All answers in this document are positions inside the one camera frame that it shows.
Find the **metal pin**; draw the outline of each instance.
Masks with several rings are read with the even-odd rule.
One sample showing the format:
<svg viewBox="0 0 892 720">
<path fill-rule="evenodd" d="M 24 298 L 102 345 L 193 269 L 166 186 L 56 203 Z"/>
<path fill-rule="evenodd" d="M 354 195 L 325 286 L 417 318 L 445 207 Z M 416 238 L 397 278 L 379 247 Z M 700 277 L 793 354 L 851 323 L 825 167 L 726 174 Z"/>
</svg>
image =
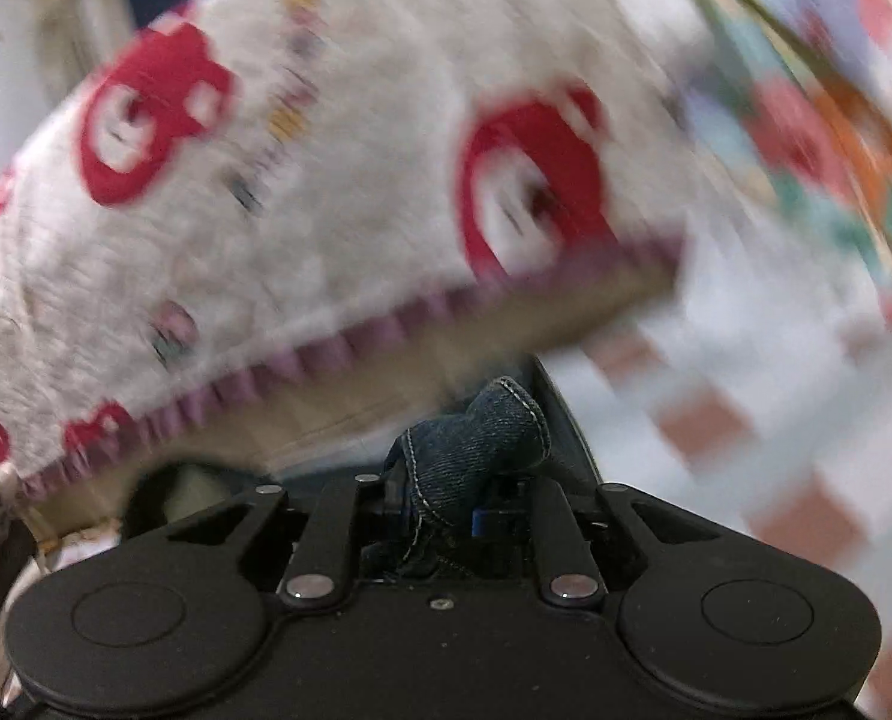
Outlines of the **metal pin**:
<svg viewBox="0 0 892 720">
<path fill-rule="evenodd" d="M 324 574 L 300 574 L 286 583 L 286 592 L 293 598 L 325 598 L 334 589 L 334 581 Z"/>
<path fill-rule="evenodd" d="M 599 583 L 585 574 L 563 574 L 550 581 L 549 588 L 560 598 L 581 599 L 596 594 Z"/>
</svg>

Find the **white stitching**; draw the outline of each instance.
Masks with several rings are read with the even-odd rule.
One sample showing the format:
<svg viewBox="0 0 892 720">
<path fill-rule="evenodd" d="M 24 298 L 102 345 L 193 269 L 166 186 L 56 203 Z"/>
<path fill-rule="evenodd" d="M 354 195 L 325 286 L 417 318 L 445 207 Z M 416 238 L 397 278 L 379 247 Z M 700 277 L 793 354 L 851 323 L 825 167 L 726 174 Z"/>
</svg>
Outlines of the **white stitching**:
<svg viewBox="0 0 892 720">
<path fill-rule="evenodd" d="M 412 550 L 416 548 L 416 544 L 419 543 L 419 535 L 423 532 L 423 515 L 419 515 L 419 522 L 416 525 L 416 534 L 412 538 L 412 543 L 409 544 L 409 549 L 406 550 L 406 555 L 403 555 L 403 559 L 401 562 L 409 562 L 409 556 L 412 555 Z"/>
<path fill-rule="evenodd" d="M 465 565 L 459 565 L 455 560 L 449 560 L 447 557 L 442 557 L 441 555 L 436 557 L 436 560 L 439 560 L 443 565 L 447 565 L 449 568 L 454 568 L 460 574 L 464 574 L 467 577 L 476 576 L 473 572 L 468 570 Z"/>
<path fill-rule="evenodd" d="M 509 392 L 509 394 L 511 394 L 511 396 L 516 398 L 516 400 L 519 401 L 519 405 L 521 405 L 522 408 L 526 409 L 529 412 L 529 415 L 532 416 L 532 421 L 536 423 L 536 430 L 539 431 L 540 443 L 543 445 L 543 460 L 548 459 L 549 452 L 552 451 L 552 447 L 549 445 L 549 435 L 545 431 L 545 425 L 543 425 L 543 422 L 545 420 L 540 420 L 539 415 L 537 415 L 534 408 L 532 408 L 531 405 L 522 400 L 519 392 L 516 392 L 514 389 L 512 389 L 511 386 L 509 386 L 510 379 L 507 376 L 503 376 L 501 379 L 497 379 L 497 382 L 498 384 L 500 384 L 500 386 L 503 386 Z"/>
<path fill-rule="evenodd" d="M 406 456 L 409 457 L 409 461 L 412 463 L 412 484 L 416 488 L 416 494 L 419 496 L 419 500 L 423 502 L 425 509 L 427 509 L 430 515 L 438 519 L 439 522 L 441 522 L 447 528 L 452 528 L 452 522 L 449 522 L 446 517 L 442 517 L 439 512 L 436 512 L 435 509 L 433 509 L 433 506 L 431 506 L 428 500 L 425 500 L 423 490 L 420 490 L 419 488 L 419 471 L 416 469 L 416 450 L 412 448 L 412 428 L 406 430 L 406 445 L 407 449 L 409 450 L 406 452 Z"/>
</svg>

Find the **blanket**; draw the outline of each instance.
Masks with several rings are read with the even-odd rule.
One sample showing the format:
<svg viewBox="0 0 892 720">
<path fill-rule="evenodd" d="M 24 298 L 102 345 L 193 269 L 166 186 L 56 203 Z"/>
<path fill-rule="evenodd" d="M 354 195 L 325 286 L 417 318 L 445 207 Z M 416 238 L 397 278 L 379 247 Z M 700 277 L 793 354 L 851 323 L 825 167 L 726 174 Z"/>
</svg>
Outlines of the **blanket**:
<svg viewBox="0 0 892 720">
<path fill-rule="evenodd" d="M 892 0 L 752 0 L 772 22 L 697 1 L 716 50 L 683 79 L 684 126 L 743 194 L 861 258 L 892 319 Z"/>
<path fill-rule="evenodd" d="M 164 15 L 0 179 L 0 464 L 42 497 L 510 290 L 671 266 L 706 190 L 663 73 L 616 0 Z"/>
</svg>

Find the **white blanket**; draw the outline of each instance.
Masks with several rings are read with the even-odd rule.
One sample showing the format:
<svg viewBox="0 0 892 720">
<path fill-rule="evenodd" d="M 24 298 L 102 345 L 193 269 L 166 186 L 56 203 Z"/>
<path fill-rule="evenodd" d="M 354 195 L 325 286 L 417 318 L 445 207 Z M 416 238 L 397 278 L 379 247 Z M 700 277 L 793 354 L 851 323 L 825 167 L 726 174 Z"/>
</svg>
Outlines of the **white blanket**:
<svg viewBox="0 0 892 720">
<path fill-rule="evenodd" d="M 649 42 L 616 0 L 167 14 L 0 181 L 0 464 L 41 494 L 539 272 L 665 256 L 644 220 L 699 179 Z"/>
</svg>

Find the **colorful blanket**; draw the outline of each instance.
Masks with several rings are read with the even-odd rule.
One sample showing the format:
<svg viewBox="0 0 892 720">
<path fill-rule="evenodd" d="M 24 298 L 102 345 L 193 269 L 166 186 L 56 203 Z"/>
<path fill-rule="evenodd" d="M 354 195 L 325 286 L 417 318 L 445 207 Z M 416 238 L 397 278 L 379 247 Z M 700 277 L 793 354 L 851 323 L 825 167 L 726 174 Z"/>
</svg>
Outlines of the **colorful blanket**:
<svg viewBox="0 0 892 720">
<path fill-rule="evenodd" d="M 716 54 L 684 82 L 690 133 L 748 196 L 860 256 L 892 317 L 892 0 L 755 0 L 812 62 L 747 3 L 697 1 Z"/>
</svg>

